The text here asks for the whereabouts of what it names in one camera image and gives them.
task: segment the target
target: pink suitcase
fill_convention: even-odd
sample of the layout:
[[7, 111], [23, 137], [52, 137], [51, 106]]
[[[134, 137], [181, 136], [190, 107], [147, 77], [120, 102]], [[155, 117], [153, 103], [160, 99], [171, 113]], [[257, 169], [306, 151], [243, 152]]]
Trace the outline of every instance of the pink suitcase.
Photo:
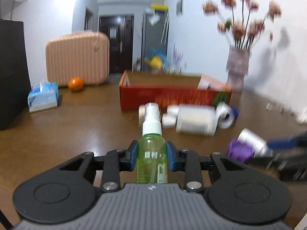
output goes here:
[[77, 32], [51, 40], [46, 45], [49, 82], [68, 86], [80, 77], [85, 85], [99, 85], [109, 76], [109, 39], [100, 32]]

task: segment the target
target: brown door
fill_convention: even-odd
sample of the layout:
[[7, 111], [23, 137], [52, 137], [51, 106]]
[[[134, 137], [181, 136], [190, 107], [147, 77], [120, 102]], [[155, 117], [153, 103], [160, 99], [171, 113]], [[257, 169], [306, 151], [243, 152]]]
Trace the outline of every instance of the brown door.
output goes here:
[[110, 73], [132, 70], [134, 16], [101, 16], [99, 31], [110, 40]]

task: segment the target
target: purple lid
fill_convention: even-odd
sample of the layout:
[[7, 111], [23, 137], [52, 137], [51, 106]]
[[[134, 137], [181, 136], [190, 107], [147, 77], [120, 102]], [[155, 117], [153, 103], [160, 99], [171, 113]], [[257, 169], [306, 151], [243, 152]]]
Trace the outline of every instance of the purple lid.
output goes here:
[[237, 139], [233, 139], [228, 144], [227, 155], [231, 158], [245, 163], [255, 154], [253, 147], [246, 143], [242, 143]]

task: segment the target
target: black circular cover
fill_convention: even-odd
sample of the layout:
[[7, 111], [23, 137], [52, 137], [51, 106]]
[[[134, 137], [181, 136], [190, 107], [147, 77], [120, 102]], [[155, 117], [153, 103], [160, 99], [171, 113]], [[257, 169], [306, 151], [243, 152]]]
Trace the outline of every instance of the black circular cover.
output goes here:
[[226, 172], [208, 191], [208, 200], [222, 217], [261, 225], [282, 219], [292, 203], [288, 188], [258, 171]]
[[21, 218], [44, 224], [85, 214], [96, 199], [92, 184], [72, 171], [43, 173], [19, 185], [13, 204]]

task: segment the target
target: bag handle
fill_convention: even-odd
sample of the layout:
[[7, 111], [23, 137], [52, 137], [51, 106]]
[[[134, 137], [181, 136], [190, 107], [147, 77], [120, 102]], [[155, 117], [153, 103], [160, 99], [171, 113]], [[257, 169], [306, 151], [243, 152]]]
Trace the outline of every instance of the bag handle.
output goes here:
[[[1, 3], [3, 0], [0, 0], [0, 19], [2, 19], [2, 15], [1, 15]], [[15, 5], [15, 0], [13, 0], [13, 4], [12, 4], [12, 10], [11, 10], [11, 20], [13, 19], [13, 10], [14, 10], [14, 5]]]

